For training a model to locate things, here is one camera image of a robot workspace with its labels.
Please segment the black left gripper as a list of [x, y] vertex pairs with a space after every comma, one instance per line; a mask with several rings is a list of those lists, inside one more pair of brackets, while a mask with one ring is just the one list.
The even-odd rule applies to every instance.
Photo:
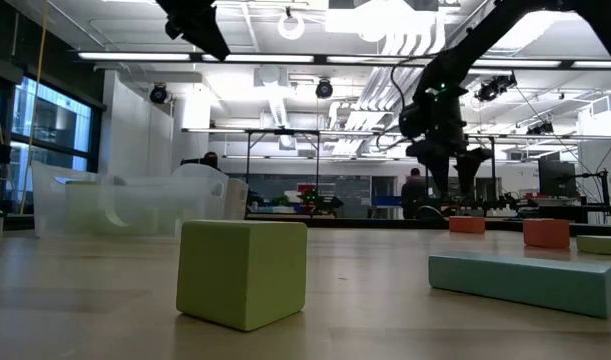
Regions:
[[166, 34], [172, 38], [183, 35], [189, 43], [224, 61], [230, 49], [216, 23], [214, 0], [155, 0], [165, 12]]

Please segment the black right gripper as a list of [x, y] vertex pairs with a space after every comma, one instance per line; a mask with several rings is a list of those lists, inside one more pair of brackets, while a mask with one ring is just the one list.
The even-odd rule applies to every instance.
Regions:
[[419, 99], [405, 106], [399, 114], [402, 135], [412, 140], [406, 150], [416, 157], [432, 175], [439, 196], [449, 195], [449, 160], [457, 160], [459, 186], [462, 196], [469, 196], [481, 164], [491, 158], [491, 150], [483, 147], [469, 150], [464, 134], [460, 96], [465, 91], [423, 93]]

